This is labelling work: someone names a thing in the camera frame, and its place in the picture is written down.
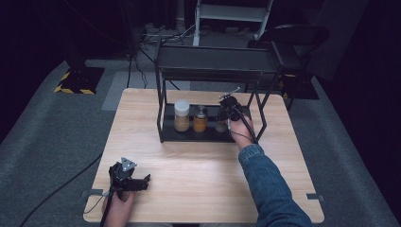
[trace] denim sleeve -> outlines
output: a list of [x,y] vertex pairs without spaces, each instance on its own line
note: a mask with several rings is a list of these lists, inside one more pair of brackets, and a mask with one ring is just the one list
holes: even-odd
[[238,160],[259,214],[256,226],[313,226],[309,216],[292,199],[278,167],[260,146],[245,147]]

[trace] spice jar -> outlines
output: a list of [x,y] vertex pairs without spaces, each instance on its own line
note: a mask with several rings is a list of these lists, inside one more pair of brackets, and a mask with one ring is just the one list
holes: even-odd
[[174,103],[174,129],[187,131],[189,129],[189,102],[180,99]]
[[207,108],[198,106],[194,112],[194,131],[203,132],[207,125]]

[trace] jar lid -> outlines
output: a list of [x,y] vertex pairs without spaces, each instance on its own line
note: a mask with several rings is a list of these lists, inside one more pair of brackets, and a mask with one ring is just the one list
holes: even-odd
[[198,106],[195,113],[197,118],[207,117],[207,109],[204,106]]
[[187,116],[189,114],[189,102],[185,99],[176,101],[174,111],[177,116]]

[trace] wooden table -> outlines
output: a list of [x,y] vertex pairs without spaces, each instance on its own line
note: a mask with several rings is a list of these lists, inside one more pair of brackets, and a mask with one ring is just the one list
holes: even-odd
[[[167,91],[170,102],[185,98],[191,104],[215,105],[221,93]],[[249,94],[235,94],[247,103]],[[109,167],[126,157],[138,164],[132,177],[151,174],[147,191],[137,193],[131,222],[256,222],[257,211],[237,160],[234,143],[164,142],[156,127],[157,90],[126,89],[104,149],[93,189],[109,189]],[[313,222],[322,222],[323,211],[314,194],[303,154],[288,117],[283,99],[271,95],[264,113],[267,130],[259,140],[266,154],[278,165],[295,201]],[[255,132],[261,128],[255,101],[251,105]],[[99,197],[89,198],[85,210]],[[101,205],[85,220],[100,222]]]

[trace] black metal shelf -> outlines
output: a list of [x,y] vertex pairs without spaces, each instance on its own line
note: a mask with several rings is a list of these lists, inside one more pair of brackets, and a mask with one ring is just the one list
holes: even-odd
[[[157,127],[160,142],[164,141],[202,141],[202,142],[233,142],[226,131],[215,130],[218,106],[209,106],[212,112],[206,131],[178,132],[174,129],[174,105],[168,103],[166,96],[166,80],[184,81],[214,81],[214,82],[244,82],[254,84],[248,104],[243,109],[251,114],[249,108],[255,97],[262,118],[262,129],[258,140],[267,127],[263,108],[269,98],[270,91],[280,75],[283,61],[279,54],[279,46],[271,43],[269,49],[219,48],[180,45],[162,45],[161,37],[155,51],[154,64],[156,86],[159,97],[159,113]],[[269,89],[265,91],[263,100],[259,97],[258,84],[261,79],[269,80]]]
[[[196,132],[193,129],[193,115],[197,105],[190,105],[189,122],[190,126],[187,131],[179,132],[174,129],[174,104],[165,105],[165,113],[163,119],[163,138],[165,141],[182,141],[182,142],[234,142],[228,131],[216,131],[217,116],[219,106],[205,105],[208,109],[209,117],[207,118],[207,127],[203,132]],[[250,110],[247,107],[243,108],[243,112],[247,116],[251,116]]]

